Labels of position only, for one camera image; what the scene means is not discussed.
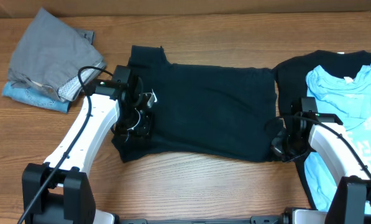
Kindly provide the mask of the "light blue t-shirt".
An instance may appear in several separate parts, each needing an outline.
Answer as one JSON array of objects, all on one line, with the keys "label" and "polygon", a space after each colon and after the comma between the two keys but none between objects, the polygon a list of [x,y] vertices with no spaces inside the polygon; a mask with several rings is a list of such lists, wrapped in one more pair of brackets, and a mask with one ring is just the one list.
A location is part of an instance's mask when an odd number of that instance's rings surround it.
[{"label": "light blue t-shirt", "polygon": [[[371,64],[355,78],[337,78],[318,65],[306,76],[307,96],[316,99],[320,113],[336,114],[353,148],[371,172]],[[306,181],[317,210],[327,212],[337,190],[332,175],[317,152],[304,163]]]}]

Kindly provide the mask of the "grey folded shorts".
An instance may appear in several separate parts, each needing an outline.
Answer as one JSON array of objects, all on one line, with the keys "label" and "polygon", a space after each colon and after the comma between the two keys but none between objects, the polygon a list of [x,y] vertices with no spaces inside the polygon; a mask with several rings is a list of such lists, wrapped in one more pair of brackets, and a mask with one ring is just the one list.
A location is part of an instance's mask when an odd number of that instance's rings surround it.
[{"label": "grey folded shorts", "polygon": [[41,8],[12,54],[7,79],[60,101],[75,101],[81,91],[78,70],[105,68],[91,30],[74,29]]}]

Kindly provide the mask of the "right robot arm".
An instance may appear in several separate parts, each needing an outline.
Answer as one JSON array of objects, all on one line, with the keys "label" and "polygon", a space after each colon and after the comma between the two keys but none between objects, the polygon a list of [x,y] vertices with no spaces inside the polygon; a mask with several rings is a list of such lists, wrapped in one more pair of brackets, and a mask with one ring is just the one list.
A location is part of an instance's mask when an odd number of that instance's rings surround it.
[{"label": "right robot arm", "polygon": [[302,160],[317,152],[337,184],[327,212],[287,208],[278,223],[371,223],[371,171],[349,141],[335,114],[320,113],[313,97],[291,104],[291,130],[282,129],[271,150],[283,162]]}]

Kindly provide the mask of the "light blue folded jeans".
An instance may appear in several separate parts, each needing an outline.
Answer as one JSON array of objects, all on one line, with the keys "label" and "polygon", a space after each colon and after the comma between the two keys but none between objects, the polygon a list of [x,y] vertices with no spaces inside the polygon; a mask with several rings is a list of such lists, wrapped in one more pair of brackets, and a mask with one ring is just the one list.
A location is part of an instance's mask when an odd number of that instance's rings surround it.
[{"label": "light blue folded jeans", "polygon": [[67,114],[70,109],[69,101],[59,101],[49,98],[32,88],[15,88],[11,82],[7,82],[2,90],[2,96],[11,98],[14,101],[39,108],[59,111]]}]

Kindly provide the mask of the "plain black t-shirt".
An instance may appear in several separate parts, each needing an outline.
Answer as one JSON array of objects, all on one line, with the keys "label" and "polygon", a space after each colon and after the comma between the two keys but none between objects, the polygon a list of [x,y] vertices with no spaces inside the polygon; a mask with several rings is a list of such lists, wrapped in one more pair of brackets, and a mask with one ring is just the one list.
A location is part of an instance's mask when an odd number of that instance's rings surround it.
[{"label": "plain black t-shirt", "polygon": [[[366,51],[338,54],[324,50],[293,57],[274,69],[278,84],[278,108],[281,115],[292,114],[291,103],[307,95],[306,75],[317,66],[337,78],[355,78],[362,66],[371,64],[371,53]],[[328,211],[337,186],[320,155],[310,152],[296,162],[302,186],[313,209]]]}]

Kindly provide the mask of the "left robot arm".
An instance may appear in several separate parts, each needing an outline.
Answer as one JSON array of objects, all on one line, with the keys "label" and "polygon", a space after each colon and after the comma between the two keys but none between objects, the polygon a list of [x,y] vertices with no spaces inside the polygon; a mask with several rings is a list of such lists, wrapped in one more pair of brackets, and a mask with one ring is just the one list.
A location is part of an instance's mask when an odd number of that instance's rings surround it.
[{"label": "left robot arm", "polygon": [[30,163],[22,174],[24,212],[19,223],[119,223],[96,208],[89,172],[108,132],[119,145],[147,143],[152,130],[153,91],[145,92],[140,76],[118,65],[111,79],[86,84],[82,108],[66,136],[42,164]]}]

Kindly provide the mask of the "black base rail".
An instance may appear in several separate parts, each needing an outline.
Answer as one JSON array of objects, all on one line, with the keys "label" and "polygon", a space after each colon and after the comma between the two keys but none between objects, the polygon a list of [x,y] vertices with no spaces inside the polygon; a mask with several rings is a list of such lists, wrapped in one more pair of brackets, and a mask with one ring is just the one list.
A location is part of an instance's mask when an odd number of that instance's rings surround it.
[{"label": "black base rail", "polygon": [[147,220],[116,217],[115,224],[323,224],[326,212],[305,208],[286,208],[280,215],[254,215],[250,218]]}]

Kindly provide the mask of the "black Nike t-shirt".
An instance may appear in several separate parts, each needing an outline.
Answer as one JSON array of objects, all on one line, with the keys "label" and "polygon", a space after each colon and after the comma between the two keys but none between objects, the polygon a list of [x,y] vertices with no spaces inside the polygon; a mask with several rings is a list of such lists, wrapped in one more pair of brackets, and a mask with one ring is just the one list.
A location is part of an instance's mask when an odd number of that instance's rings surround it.
[{"label": "black Nike t-shirt", "polygon": [[162,48],[133,46],[129,68],[153,91],[148,138],[115,134],[123,162],[161,152],[197,152],[250,162],[275,161],[275,79],[268,68],[170,63]]}]

